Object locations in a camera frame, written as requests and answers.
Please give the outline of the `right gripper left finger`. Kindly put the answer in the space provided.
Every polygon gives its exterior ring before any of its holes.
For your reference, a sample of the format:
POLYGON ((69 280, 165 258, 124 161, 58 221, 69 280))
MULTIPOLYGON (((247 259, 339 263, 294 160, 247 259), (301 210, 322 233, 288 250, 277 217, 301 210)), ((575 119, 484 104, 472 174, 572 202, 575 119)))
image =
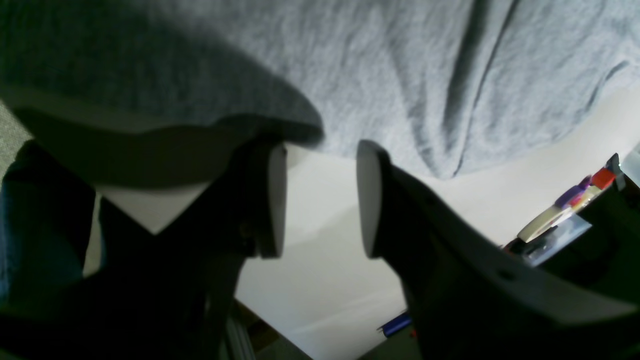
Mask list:
POLYGON ((21 360, 216 360, 245 260, 282 253, 284 147, 253 141, 151 234, 103 199, 107 255, 83 275, 96 192, 35 141, 1 185, 1 350, 21 360))

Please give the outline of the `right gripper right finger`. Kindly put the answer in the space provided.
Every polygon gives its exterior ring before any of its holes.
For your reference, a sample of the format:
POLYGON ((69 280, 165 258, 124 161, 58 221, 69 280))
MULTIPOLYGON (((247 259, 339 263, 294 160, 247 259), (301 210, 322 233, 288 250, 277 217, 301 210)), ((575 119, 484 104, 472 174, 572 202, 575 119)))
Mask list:
POLYGON ((639 305, 490 243, 374 141, 356 160, 363 247, 398 276, 425 360, 636 360, 639 305))

